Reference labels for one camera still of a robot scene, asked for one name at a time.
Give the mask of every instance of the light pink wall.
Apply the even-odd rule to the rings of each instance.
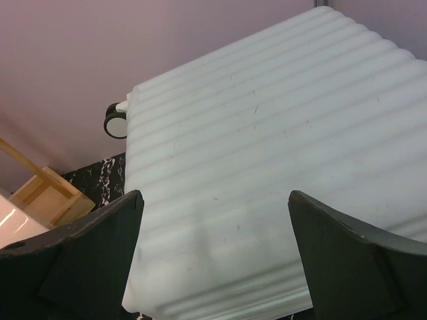
[[[334,0],[334,8],[427,60],[427,0]]]
[[[106,107],[134,85],[311,9],[313,0],[0,2],[0,137],[59,173],[125,151]],[[31,173],[0,153],[0,185]]]

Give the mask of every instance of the caster wheel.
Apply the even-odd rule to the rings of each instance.
[[[115,113],[115,112],[117,112],[116,110],[115,110],[115,106],[116,105],[118,105],[119,103],[117,102],[117,103],[113,103],[112,105],[110,105],[108,108],[107,108],[107,111],[105,112],[105,116],[107,117],[108,115],[111,115],[112,113]]]
[[[114,111],[110,112],[110,114],[107,114],[104,121],[104,130],[110,137],[113,137],[115,139],[126,139],[126,113]]]

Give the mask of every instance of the ribbed suitcase shell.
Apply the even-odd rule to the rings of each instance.
[[[125,308],[266,320],[311,307],[293,189],[427,240],[426,88],[425,61],[327,7],[135,87],[125,190],[145,212]]]

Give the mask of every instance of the floor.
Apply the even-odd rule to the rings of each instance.
[[[122,196],[125,187],[125,153],[68,172],[64,178],[95,202],[96,210]],[[151,319],[141,313],[122,310],[119,320]],[[313,320],[313,309],[279,320]]]

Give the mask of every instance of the white suitcase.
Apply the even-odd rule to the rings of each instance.
[[[318,7],[136,86],[125,190],[145,211],[123,300],[156,320],[311,307],[300,189],[427,240],[427,63]]]

